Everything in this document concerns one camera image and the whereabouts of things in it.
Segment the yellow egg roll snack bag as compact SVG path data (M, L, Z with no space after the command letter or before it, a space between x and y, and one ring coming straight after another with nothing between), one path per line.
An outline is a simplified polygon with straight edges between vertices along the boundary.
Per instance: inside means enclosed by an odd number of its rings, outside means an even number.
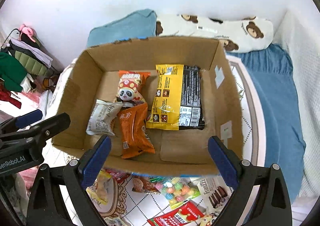
M101 170L93 185L86 188L86 192L92 200L95 200L98 204L105 205L108 203L108 196L112 189L112 176L108 172Z

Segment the white snack packet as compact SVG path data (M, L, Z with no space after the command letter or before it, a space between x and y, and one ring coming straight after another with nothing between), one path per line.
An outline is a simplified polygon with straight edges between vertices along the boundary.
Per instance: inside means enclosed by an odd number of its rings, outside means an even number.
M97 99L88 121L86 133L90 136L96 134L115 136L114 123L122 107L122 102L111 103Z

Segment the Franzzi chocolate biscuit pack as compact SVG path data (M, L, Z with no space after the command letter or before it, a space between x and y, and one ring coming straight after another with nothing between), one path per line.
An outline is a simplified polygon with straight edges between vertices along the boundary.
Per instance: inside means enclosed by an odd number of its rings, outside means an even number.
M206 213L218 215L229 201L233 188L220 175L202 177L197 187L206 206Z

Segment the small red snack packet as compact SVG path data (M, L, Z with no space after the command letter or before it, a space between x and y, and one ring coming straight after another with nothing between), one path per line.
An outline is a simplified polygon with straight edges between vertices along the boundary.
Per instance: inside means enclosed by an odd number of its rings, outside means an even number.
M103 168L103 170L108 175L110 175L118 184L122 183L124 180L126 180L130 176L129 173L125 173L119 170L108 169L108 168Z

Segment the red crown snack packet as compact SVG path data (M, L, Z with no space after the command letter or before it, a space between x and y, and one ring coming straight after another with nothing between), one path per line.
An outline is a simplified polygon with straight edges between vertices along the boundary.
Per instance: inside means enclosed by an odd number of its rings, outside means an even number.
M148 219L148 223L153 226L182 226L201 219L203 216L204 214L197 206L189 201L166 214Z

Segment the orange snack packet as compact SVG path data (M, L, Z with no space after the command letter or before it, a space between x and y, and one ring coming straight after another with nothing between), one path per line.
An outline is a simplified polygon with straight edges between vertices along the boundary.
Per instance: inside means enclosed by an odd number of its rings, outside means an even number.
M155 153L155 148L146 134L147 114L147 103L123 109L117 114L123 143L121 158L129 159L143 153Z

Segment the orange panda snack bag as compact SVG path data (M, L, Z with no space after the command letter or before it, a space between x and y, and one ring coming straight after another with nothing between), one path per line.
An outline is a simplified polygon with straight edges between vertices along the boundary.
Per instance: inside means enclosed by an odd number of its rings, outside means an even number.
M120 70L118 73L119 83L114 101L123 103L124 108L146 103L141 90L151 73L125 70Z

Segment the colorful candy bag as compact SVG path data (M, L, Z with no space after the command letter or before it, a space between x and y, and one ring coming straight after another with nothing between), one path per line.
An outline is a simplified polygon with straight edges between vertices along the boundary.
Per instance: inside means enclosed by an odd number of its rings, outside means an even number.
M168 200L171 209L178 208L185 202L200 195L196 186L189 185L181 177L151 177L158 191Z

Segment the brown nut snack packet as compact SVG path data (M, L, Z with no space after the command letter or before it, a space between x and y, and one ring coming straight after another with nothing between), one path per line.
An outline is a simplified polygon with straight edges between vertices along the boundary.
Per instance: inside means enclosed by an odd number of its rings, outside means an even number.
M133 188L132 188L133 192L160 194L160 192L156 188L156 184L151 182L149 177L133 176L132 182L133 182Z

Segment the yellow black snack bag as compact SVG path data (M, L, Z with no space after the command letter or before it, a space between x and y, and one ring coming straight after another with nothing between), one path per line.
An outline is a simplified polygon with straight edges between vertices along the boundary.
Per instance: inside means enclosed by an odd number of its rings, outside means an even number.
M203 130L201 77L198 66L157 64L158 83L146 127Z

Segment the yellow panda snack bag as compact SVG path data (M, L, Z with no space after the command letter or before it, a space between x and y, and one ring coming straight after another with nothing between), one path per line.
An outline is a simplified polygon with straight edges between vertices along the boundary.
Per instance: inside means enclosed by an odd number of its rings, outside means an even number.
M211 226L217 217L215 215L205 215L200 219L199 226Z

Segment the pile of clothes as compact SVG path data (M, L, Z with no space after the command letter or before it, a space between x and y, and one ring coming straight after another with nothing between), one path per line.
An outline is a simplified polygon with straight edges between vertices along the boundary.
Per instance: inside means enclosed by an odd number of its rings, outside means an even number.
M1 40L1 113L47 113L60 72L34 31L35 43L14 28Z

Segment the pink plush toy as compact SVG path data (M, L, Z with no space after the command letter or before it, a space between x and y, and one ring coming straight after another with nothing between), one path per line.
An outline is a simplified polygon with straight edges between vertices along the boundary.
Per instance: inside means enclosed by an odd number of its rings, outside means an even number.
M25 24L22 24L19 28L19 40L21 40L22 34L25 34L32 42L36 42L34 39L34 31L32 28L25 26Z

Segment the blue pillow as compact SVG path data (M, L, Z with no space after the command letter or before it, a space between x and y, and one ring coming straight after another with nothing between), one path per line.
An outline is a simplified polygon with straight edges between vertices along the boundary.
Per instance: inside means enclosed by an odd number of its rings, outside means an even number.
M154 10L137 10L103 26L93 28L87 38L86 47L113 43L156 35L157 15Z

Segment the white blanket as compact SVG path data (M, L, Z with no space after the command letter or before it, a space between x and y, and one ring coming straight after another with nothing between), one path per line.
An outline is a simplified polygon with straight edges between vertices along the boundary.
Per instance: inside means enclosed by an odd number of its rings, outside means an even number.
M287 11L273 42L291 57L303 139L306 142L300 197L319 196L319 33Z

